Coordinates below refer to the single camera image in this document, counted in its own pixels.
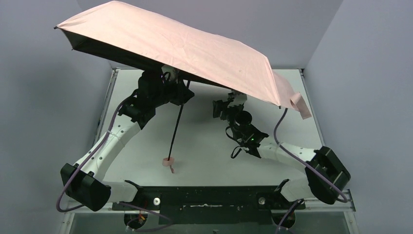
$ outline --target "bolt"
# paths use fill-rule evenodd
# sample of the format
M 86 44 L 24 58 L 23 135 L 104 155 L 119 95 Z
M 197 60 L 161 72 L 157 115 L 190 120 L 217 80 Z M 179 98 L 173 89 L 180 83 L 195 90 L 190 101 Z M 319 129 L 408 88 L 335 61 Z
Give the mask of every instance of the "bolt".
M 153 200 L 153 204 L 154 204 L 155 206 L 159 206 L 159 204 L 161 204 L 161 199 L 159 199 L 158 197 L 156 197 L 156 198 Z
M 260 197 L 260 199 L 258 199 L 258 203 L 260 205 L 264 205 L 265 204 L 265 198 L 264 197 Z

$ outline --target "gray wall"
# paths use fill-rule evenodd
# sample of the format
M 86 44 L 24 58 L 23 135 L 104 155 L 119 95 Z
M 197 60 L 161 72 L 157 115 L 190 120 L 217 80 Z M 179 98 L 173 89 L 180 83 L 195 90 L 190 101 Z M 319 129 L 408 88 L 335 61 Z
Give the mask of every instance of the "gray wall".
M 53 30 L 75 0 L 0 1 L 0 233 L 58 232 L 60 168 L 91 146 L 111 67 Z
M 83 10 L 108 0 L 77 0 Z M 239 40 L 273 68 L 304 68 L 342 0 L 123 0 L 191 27 Z M 113 66 L 124 67 L 117 63 Z
M 364 234 L 413 231 L 413 1 L 344 0 L 304 75 Z

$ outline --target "purple cable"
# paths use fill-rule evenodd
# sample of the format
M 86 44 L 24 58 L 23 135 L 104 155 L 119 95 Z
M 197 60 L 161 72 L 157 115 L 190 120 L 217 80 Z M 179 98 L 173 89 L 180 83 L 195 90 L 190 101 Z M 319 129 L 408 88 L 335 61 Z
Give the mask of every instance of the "purple cable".
M 343 198 L 343 200 L 337 198 L 337 201 L 343 202 L 343 203 L 348 202 L 348 199 L 346 198 L 346 196 L 344 195 L 344 193 L 343 193 L 339 188 L 337 188 L 337 186 L 335 186 L 332 182 L 330 182 L 327 178 L 325 178 L 322 174 L 320 174 L 320 172 L 318 172 L 316 169 L 314 169 L 314 168 L 313 168 L 312 166 L 310 166 L 308 163 L 304 162 L 301 158 L 295 156 L 292 152 L 290 152 L 290 151 L 288 151 L 286 148 L 284 148 L 284 146 L 282 146 L 282 145 L 280 144 L 280 142 L 278 141 L 278 139 L 277 139 L 277 134 L 276 134 L 276 133 L 277 133 L 277 129 L 278 129 L 281 121 L 284 119 L 285 114 L 287 114 L 287 110 L 288 110 L 288 109 L 286 108 L 285 111 L 284 111 L 284 113 L 283 113 L 283 115 L 281 116 L 280 120 L 278 121 L 277 125 L 275 125 L 275 128 L 274 128 L 274 139 L 275 139 L 275 142 L 280 146 L 280 148 L 281 148 L 282 150 L 284 150 L 284 151 L 285 151 L 287 154 L 289 154 L 291 157 L 293 157 L 293 158 L 295 158 L 296 160 L 298 160 L 300 163 L 304 164 L 304 166 L 306 166 L 306 167 L 307 167 L 308 169 L 310 169 L 314 174 L 316 174 L 320 179 L 322 179 L 324 182 L 326 182 L 332 189 L 334 189 L 334 190 Z
M 281 221 L 278 223 L 277 229 L 275 230 L 275 234 L 278 233 L 278 231 L 280 230 L 280 228 L 283 228 L 283 227 L 281 227 L 281 224 L 284 223 L 284 220 L 287 218 L 287 216 L 290 214 L 290 212 L 291 212 L 296 206 L 299 206 L 303 201 L 304 201 L 304 200 L 301 200 L 301 201 L 299 202 L 299 200 L 296 200 L 296 201 L 294 202 L 294 204 L 290 207 L 290 209 L 288 209 L 287 213 L 284 214 L 284 216 L 282 217 Z
M 171 226 L 171 225 L 173 224 L 172 219 L 166 217 L 165 215 L 158 214 L 158 213 L 156 213 L 156 212 L 147 210 L 147 209 L 145 209 L 145 208 L 137 207 L 137 206 L 134 206 L 134 205 L 131 205 L 131 204 L 128 204 L 128 203 L 124 203 L 124 202 L 119 202 L 119 204 L 121 204 L 121 205 L 123 205 L 123 206 L 129 206 L 129 207 L 131 207 L 131 208 L 134 208 L 134 209 L 137 209 L 137 210 L 140 210 L 140 211 L 145 211 L 145 212 L 151 213 L 151 214 L 153 214 L 153 215 L 156 215 L 156 216 L 158 216 L 158 217 L 160 217 L 160 218 L 164 218 L 164 219 L 166 219 L 166 220 L 169 221 L 169 224 L 166 224 L 166 225 L 161 226 L 161 227 L 144 229 L 144 230 L 136 229 L 136 230 L 133 230 L 134 232 L 137 232 L 137 233 L 155 232 L 155 231 L 157 231 L 157 230 L 161 230 L 161 229 L 167 228 L 167 227 L 169 227 L 169 226 Z M 134 222 L 134 221 L 137 220 L 137 219 L 139 219 L 139 217 L 129 220 L 129 222 L 127 222 L 126 226 L 129 226 L 130 223 Z
M 119 111 L 119 109 L 122 107 L 122 105 L 125 101 L 126 100 L 123 100 L 118 105 L 118 107 L 116 108 L 115 113 L 113 114 L 111 122 L 109 124 L 108 131 L 112 130 L 113 124 L 115 123 L 116 114 Z M 57 202 L 56 202 L 57 211 L 64 213 L 64 212 L 69 212 L 69 211 L 76 210 L 76 209 L 84 206 L 84 205 L 79 205 L 79 206 L 71 207 L 71 208 L 68 208 L 68 209 L 64 210 L 60 207 L 60 202 L 61 202 L 61 200 L 63 198 L 63 195 L 65 194 L 66 190 L 68 189 L 69 185 L 73 181 L 74 177 L 77 175 L 77 173 L 79 173 L 80 169 L 82 169 L 82 167 L 86 164 L 86 162 L 88 162 L 89 159 L 91 159 L 92 156 L 99 150 L 99 148 L 102 147 L 103 144 L 105 144 L 105 142 L 108 138 L 109 138 L 109 133 L 106 132 L 106 134 L 103 136 L 103 139 L 101 140 L 101 142 L 95 147 L 95 149 L 93 149 L 91 151 L 89 156 L 85 160 L 83 160 L 83 162 L 76 168 L 76 170 L 75 170 L 75 172 L 73 172 L 72 176 L 70 176 L 69 180 L 66 182 L 65 186 L 63 187 L 62 193 L 60 194 L 59 198 L 57 199 Z

